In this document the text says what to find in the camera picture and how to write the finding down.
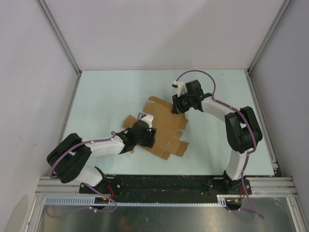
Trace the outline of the brown cardboard box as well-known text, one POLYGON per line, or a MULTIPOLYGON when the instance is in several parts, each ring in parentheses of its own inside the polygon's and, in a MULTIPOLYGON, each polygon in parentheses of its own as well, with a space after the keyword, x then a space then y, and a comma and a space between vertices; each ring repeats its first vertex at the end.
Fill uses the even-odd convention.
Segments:
POLYGON ((182 157, 189 145, 181 140, 188 120, 184 114, 173 114, 172 108, 172 103, 150 96, 143 109, 154 116, 152 126, 157 129, 154 146, 144 149, 164 160, 170 155, 182 157))

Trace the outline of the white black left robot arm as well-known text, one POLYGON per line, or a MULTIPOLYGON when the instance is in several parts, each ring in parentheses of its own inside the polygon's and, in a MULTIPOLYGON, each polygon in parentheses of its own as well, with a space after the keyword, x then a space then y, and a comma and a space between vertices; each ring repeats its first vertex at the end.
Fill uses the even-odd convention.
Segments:
POLYGON ((102 193, 107 182, 98 167, 88 166, 89 158, 128 153, 136 146, 152 148, 155 144, 157 129, 144 117, 133 126, 112 132, 111 137, 86 140, 76 133, 69 134, 46 158, 51 169, 50 178, 57 178, 63 184, 78 181, 89 185, 96 193, 102 193))

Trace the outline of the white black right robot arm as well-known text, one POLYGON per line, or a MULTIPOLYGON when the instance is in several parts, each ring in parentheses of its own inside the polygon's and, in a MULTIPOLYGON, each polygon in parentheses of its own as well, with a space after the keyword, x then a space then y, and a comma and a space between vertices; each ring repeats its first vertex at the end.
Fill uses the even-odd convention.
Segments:
POLYGON ((223 189, 228 194, 234 194, 244 183, 250 154, 256 151, 258 142, 263 138, 254 110, 249 106, 235 108, 216 99, 211 93, 204 93, 198 80, 187 83, 174 81, 172 86, 177 89, 172 96, 173 114, 183 114, 193 108, 225 123, 231 156, 223 174, 223 189))

